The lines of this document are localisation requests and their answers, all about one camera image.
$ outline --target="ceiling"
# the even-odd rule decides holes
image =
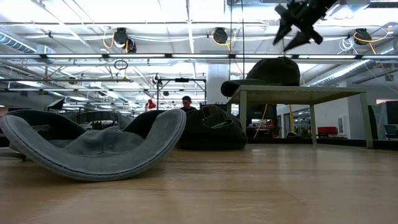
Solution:
[[[127,28],[127,33],[134,40],[137,53],[140,54],[228,54],[227,45],[217,45],[211,38],[211,32],[215,27],[224,27],[229,36],[231,36],[230,33],[235,36],[231,43],[232,54],[283,53],[282,43],[272,45],[279,28],[279,15],[274,11],[275,4],[244,4],[242,13],[240,4],[231,8],[225,0],[44,0],[42,3],[45,9],[38,6],[40,3],[35,4],[31,0],[0,0],[0,28],[27,45],[45,45],[56,54],[124,53],[115,45],[108,49],[103,43],[105,41],[107,45],[111,45],[112,33],[118,27]],[[353,48],[358,54],[372,54],[368,45],[350,45],[347,44],[348,40],[343,43],[343,39],[348,33],[353,34],[356,28],[366,28],[373,39],[380,39],[386,35],[387,26],[391,25],[389,35],[374,43],[377,49],[397,35],[397,12],[396,8],[362,8],[356,12],[338,11],[314,25],[315,30],[324,37],[321,45],[312,42],[289,51],[289,54],[355,54]],[[295,31],[296,29],[287,36],[286,42],[294,37]],[[20,54],[1,44],[0,53]],[[45,67],[38,67],[34,62],[27,63],[17,59],[9,62],[23,66],[33,73],[45,73]],[[118,72],[112,63],[108,67],[96,67],[85,64],[87,61],[82,61],[81,64],[73,64],[67,60],[63,62],[65,66],[62,67],[61,63],[48,65],[47,74],[53,73],[53,79],[70,76],[110,79],[115,78],[114,75]],[[152,88],[152,77],[155,74],[158,74],[160,78],[207,79],[211,76],[208,73],[209,66],[215,63],[229,64],[229,60],[212,62],[209,60],[151,59],[148,66],[147,60],[136,59],[130,60],[129,63],[129,68],[121,71],[119,78],[122,78],[126,72],[126,76],[133,81],[132,83],[102,82],[101,86],[103,88]],[[231,78],[243,78],[243,72],[250,71],[254,64],[255,61],[249,61],[243,66],[241,60],[232,61],[229,66]],[[307,82],[339,64],[319,61],[298,65],[302,81]],[[362,74],[365,77],[370,75],[369,73]],[[61,85],[64,88],[71,88],[68,83],[61,83]],[[166,99],[181,99],[183,95],[199,99],[197,102],[203,101],[205,94],[199,91],[200,87],[203,87],[200,85],[193,82],[184,84],[170,82],[167,88],[197,89],[198,91],[170,92],[169,96],[163,96],[164,103],[180,106],[179,100],[166,101]],[[117,94],[131,102],[145,102],[153,93],[132,91]],[[106,99],[106,97],[105,99],[98,98],[94,93],[86,96],[91,100],[104,101]],[[114,101],[111,98],[109,102],[115,103],[119,100]]]

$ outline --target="ceiling light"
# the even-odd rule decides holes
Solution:
[[[43,89],[44,91],[75,91],[74,89]]]
[[[354,59],[355,55],[299,55],[300,59]]]
[[[239,54],[235,56],[236,58],[243,58],[243,54]],[[244,58],[258,58],[258,59],[262,59],[262,58],[279,58],[279,57],[287,57],[287,58],[291,58],[291,55],[258,55],[258,54],[251,54],[251,55],[244,55]]]
[[[172,58],[228,58],[228,54],[172,54]]]
[[[107,54],[110,54],[110,52],[106,49],[100,49],[101,51],[105,51]]]
[[[398,55],[363,55],[362,59],[398,59]]]
[[[102,58],[102,55],[98,54],[73,54],[73,55],[65,55],[65,54],[48,54],[48,58]]]
[[[77,100],[77,101],[86,101],[86,100],[88,100],[87,98],[80,97],[80,96],[69,96],[69,98],[71,98],[73,100]]]
[[[23,84],[23,85],[29,85],[29,86],[32,86],[32,87],[42,87],[42,85],[38,84],[37,82],[18,81],[18,83]]]
[[[164,54],[110,54],[109,58],[164,58]]]
[[[78,110],[79,108],[62,108],[64,110]]]
[[[62,94],[60,94],[60,93],[53,92],[53,91],[51,91],[51,94],[53,94],[53,95],[55,95],[55,96],[61,96],[61,97],[64,97],[64,95],[62,95]]]
[[[0,58],[40,58],[37,54],[4,54]]]
[[[11,88],[8,90],[9,91],[40,91],[39,89],[33,89],[33,88]]]

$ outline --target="man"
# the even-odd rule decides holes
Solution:
[[[193,111],[196,110],[196,108],[194,108],[193,106],[191,106],[191,98],[189,96],[184,96],[182,98],[182,105],[183,107],[181,107],[181,110],[185,111],[185,112],[189,112],[189,111]]]

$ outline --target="chair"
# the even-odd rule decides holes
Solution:
[[[398,129],[396,125],[386,124],[384,125],[384,129],[386,130],[386,138],[389,140],[398,138]]]

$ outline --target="white table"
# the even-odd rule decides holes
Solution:
[[[360,95],[366,146],[372,148],[373,139],[366,88],[242,85],[227,102],[227,110],[230,113],[231,105],[239,104],[240,122],[243,131],[246,133],[246,109],[248,104],[310,105],[312,143],[316,144],[317,130],[314,105],[354,95]]]

